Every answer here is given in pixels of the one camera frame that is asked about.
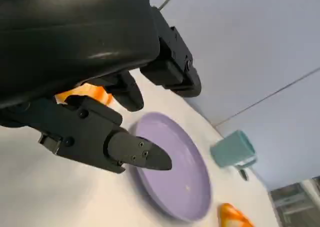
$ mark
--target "white table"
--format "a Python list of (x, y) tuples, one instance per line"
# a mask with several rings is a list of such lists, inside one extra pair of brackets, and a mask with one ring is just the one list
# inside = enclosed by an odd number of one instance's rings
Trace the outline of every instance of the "white table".
[(257, 227), (277, 227), (268, 192), (248, 170), (244, 181), (233, 168), (220, 169), (210, 146), (221, 136), (179, 96), (154, 86), (133, 71), (144, 97), (144, 109), (130, 113), (111, 107), (130, 128), (148, 112), (166, 114), (191, 136), (209, 171), (212, 203), (196, 223), (176, 221), (159, 212), (143, 190), (133, 168), (123, 174), (96, 169), (56, 157), (37, 144), (30, 128), (0, 129), (0, 220), (2, 227), (218, 227), (217, 207), (231, 203)]

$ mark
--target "orange object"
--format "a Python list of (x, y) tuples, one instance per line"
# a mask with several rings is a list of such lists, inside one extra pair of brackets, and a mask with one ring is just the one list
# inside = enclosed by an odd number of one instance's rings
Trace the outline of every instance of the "orange object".
[(101, 86), (95, 86), (89, 83), (85, 83), (77, 88), (74, 88), (72, 90), (59, 93), (55, 97), (61, 101), (65, 102), (66, 98), (71, 95), (78, 95), (78, 96), (89, 96), (96, 101), (99, 101), (100, 103), (104, 105), (109, 105), (113, 99), (111, 94), (108, 94), (105, 89)]
[(229, 203), (220, 205), (218, 214), (221, 227), (255, 227), (241, 211)]

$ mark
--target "blue cup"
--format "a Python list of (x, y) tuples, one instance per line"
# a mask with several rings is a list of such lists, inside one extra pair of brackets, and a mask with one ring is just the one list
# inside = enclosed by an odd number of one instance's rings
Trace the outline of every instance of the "blue cup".
[(220, 167), (234, 166), (238, 170), (257, 162), (256, 151), (248, 137), (237, 130), (210, 148), (211, 155)]

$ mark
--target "purple plate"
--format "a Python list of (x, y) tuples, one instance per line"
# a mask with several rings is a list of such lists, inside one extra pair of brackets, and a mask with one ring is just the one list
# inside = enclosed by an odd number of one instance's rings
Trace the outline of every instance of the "purple plate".
[(155, 202), (171, 216), (192, 222), (204, 217), (211, 203), (206, 165), (191, 138), (161, 113), (148, 113), (136, 125), (135, 134), (164, 149), (172, 170), (138, 168), (142, 183)]

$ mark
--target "bolt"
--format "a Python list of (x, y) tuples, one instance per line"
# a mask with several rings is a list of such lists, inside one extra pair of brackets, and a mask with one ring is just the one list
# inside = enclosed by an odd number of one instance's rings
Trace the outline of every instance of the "bolt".
[(186, 62), (186, 69), (189, 71), (192, 68), (192, 63), (190, 60)]
[(148, 152), (147, 150), (145, 150), (145, 151), (142, 152), (142, 156), (143, 156), (144, 158), (146, 158), (146, 157), (148, 156), (148, 154), (149, 154), (149, 152)]
[(78, 116), (80, 119), (85, 119), (87, 118), (89, 115), (89, 111), (86, 110), (86, 109), (82, 109), (79, 113), (78, 113)]
[(65, 147), (70, 147), (70, 146), (73, 146), (75, 143), (75, 139), (72, 138), (71, 136), (70, 137), (67, 137), (63, 140), (63, 144)]

